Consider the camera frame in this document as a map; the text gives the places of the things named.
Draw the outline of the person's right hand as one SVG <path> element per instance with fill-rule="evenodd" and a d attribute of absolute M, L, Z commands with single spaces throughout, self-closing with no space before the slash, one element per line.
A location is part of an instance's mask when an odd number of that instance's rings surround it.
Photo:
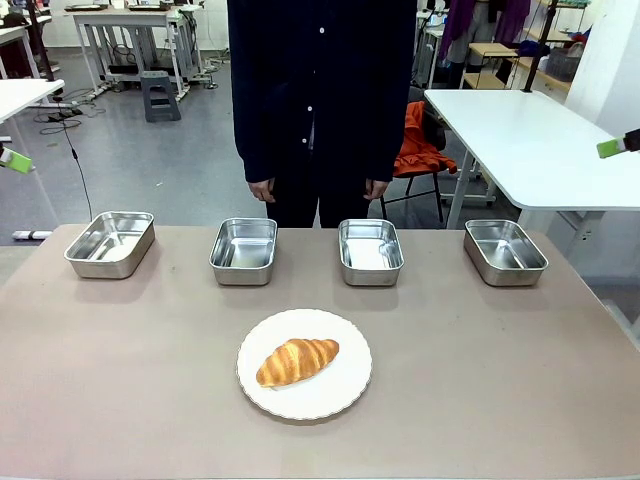
<path fill-rule="evenodd" d="M 248 187 L 252 195 L 259 201 L 265 203 L 274 203 L 273 196 L 274 178 L 260 182 L 249 182 Z"/>

